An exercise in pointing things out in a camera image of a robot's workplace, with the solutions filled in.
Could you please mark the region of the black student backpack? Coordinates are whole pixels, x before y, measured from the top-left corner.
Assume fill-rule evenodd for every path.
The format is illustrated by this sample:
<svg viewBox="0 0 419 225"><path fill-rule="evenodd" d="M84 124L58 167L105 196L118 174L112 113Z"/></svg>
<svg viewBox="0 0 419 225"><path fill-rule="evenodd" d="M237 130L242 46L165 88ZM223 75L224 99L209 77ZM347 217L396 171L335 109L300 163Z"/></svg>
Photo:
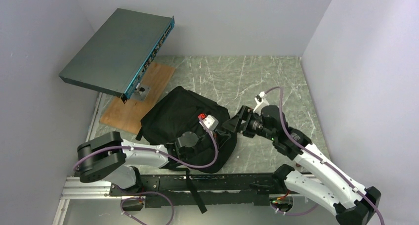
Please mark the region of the black student backpack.
<svg viewBox="0 0 419 225"><path fill-rule="evenodd" d="M211 162L183 162L181 160L176 162L169 159L169 163L163 168L188 174L190 169L183 165L187 163L193 165L193 168L200 172L217 173L234 151L237 134L229 132L221 126L230 119L227 108L191 90L178 86L160 100L141 119L141 129L136 140L145 138L151 145L164 144L167 146L168 152L178 158L175 151L175 140L178 137L185 132L194 132L197 135L206 133L198 119L200 114L212 115L219 121L213 131L213 137L217 143L214 146L214 159Z"/></svg>

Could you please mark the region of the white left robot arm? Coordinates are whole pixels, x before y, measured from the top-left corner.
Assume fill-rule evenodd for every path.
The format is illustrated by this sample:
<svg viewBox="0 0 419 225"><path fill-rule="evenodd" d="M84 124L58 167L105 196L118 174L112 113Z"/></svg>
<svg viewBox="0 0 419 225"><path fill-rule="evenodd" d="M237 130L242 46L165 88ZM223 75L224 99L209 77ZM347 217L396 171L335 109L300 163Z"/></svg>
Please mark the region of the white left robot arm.
<svg viewBox="0 0 419 225"><path fill-rule="evenodd" d="M137 165L175 170L180 166L204 173L216 173L223 166L220 143L215 132L185 132L161 144L141 144L123 139L119 132L106 133L78 146L73 166L83 183L105 180L127 194L141 191Z"/></svg>

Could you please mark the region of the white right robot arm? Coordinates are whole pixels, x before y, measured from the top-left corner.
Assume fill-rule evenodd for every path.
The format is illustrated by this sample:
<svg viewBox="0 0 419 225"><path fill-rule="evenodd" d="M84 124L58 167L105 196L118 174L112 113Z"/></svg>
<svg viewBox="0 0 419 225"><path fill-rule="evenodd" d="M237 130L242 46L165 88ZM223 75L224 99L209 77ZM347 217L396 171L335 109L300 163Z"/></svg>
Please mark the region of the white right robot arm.
<svg viewBox="0 0 419 225"><path fill-rule="evenodd" d="M374 215L384 224L378 209L381 192L365 187L332 163L303 132L288 126L282 109L264 106L260 112L242 106L240 111L222 124L233 133L271 140L274 148L290 160L302 165L315 179L310 179L287 164L272 173L272 185L278 193L297 192L327 209L340 225L366 225Z"/></svg>

